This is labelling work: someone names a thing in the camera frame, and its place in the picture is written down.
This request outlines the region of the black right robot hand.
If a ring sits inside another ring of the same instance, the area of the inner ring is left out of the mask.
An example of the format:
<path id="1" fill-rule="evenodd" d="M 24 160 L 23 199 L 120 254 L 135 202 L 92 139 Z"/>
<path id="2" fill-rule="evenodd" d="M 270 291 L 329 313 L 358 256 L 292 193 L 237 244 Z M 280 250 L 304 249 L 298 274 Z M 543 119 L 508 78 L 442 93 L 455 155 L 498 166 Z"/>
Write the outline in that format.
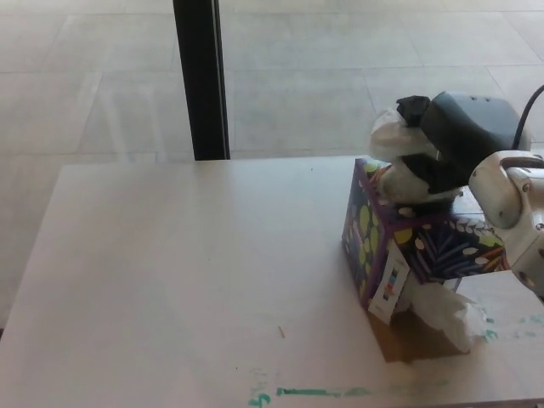
<path id="1" fill-rule="evenodd" d="M 503 150 L 530 150 L 522 132 L 515 143 L 519 115 L 504 99 L 442 92 L 433 99 L 397 100 L 397 111 L 410 129 L 422 132 L 424 151 L 403 153 L 391 168 L 391 199 L 402 204 L 447 200 L 466 185 L 476 167 Z"/>

